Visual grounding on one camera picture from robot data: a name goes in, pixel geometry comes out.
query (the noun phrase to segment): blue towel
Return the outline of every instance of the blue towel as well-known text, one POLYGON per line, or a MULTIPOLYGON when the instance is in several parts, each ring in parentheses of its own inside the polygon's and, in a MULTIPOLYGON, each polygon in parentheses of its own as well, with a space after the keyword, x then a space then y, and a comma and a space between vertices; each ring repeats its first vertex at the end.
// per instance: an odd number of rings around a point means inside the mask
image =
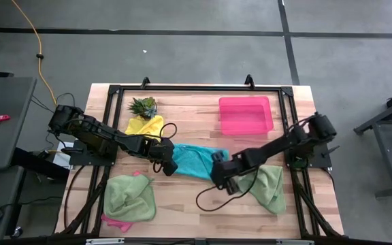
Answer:
POLYGON ((223 160, 228 160, 229 153, 225 149, 207 148, 188 144, 174 145, 173 160, 178 165, 177 174, 184 174, 204 180, 211 180, 211 154, 222 151, 223 160))

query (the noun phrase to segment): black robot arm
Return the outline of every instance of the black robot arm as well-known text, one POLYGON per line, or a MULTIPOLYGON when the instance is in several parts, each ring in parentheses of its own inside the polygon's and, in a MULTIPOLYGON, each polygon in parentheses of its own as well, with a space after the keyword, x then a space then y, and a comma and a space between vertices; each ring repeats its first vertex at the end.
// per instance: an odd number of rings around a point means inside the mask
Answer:
POLYGON ((291 126, 289 132, 282 137, 260 148, 247 148, 237 152, 232 155, 230 161, 223 161, 221 152, 213 154, 211 179, 219 190, 227 189, 228 194, 232 195, 239 191, 234 176, 256 171, 268 158, 285 150, 291 150, 297 160, 307 159, 312 156, 316 145, 330 142, 336 134, 327 117, 316 112, 313 116, 291 126), (307 133, 304 130, 306 124, 309 128, 307 133))
MULTIPOLYGON (((99 122, 96 118, 84 115, 77 107, 58 105, 49 122, 52 134, 72 135, 84 143, 87 151, 100 157, 108 157, 116 146, 131 156, 148 159, 154 164, 161 164, 165 175, 172 175, 178 166, 172 160, 174 145, 165 137, 161 141, 145 135, 127 135, 117 129, 99 122)), ((66 148, 69 154, 83 149, 66 148)))

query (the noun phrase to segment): black desk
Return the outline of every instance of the black desk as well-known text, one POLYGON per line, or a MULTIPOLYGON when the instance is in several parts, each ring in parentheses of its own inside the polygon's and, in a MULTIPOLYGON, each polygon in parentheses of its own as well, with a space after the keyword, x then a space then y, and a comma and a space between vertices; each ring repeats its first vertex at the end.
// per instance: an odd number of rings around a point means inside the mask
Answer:
POLYGON ((16 226, 25 168, 55 179, 65 180, 69 174, 69 170, 16 147, 35 85, 33 78, 0 78, 0 114, 10 116, 9 120, 0 123, 0 206, 14 204, 4 209, 0 239, 11 235, 16 226))

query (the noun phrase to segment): green towel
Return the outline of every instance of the green towel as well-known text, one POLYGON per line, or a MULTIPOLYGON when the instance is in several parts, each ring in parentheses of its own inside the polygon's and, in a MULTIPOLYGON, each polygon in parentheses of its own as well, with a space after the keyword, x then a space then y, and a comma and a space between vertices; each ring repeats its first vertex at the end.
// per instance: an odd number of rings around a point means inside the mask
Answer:
MULTIPOLYGON (((241 192, 249 189, 255 178, 255 172, 239 178, 238 187, 241 192)), ((284 176, 282 167, 261 166, 258 170, 257 180, 250 193, 267 210, 274 214, 282 214, 286 210, 284 198, 284 176)))
POLYGON ((117 221, 138 222, 154 218, 154 191, 144 175, 117 176, 107 181, 103 212, 117 221))

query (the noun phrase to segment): yellow cloth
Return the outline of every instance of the yellow cloth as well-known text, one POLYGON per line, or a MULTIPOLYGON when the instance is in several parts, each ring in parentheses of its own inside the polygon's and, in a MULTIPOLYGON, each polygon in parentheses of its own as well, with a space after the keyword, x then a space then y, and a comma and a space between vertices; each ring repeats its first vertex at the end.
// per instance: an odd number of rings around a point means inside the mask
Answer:
POLYGON ((145 120, 141 116, 136 116, 135 118, 129 119, 126 134, 150 134, 150 135, 160 135, 160 130, 164 125, 164 120, 162 116, 156 115, 150 120, 145 120))

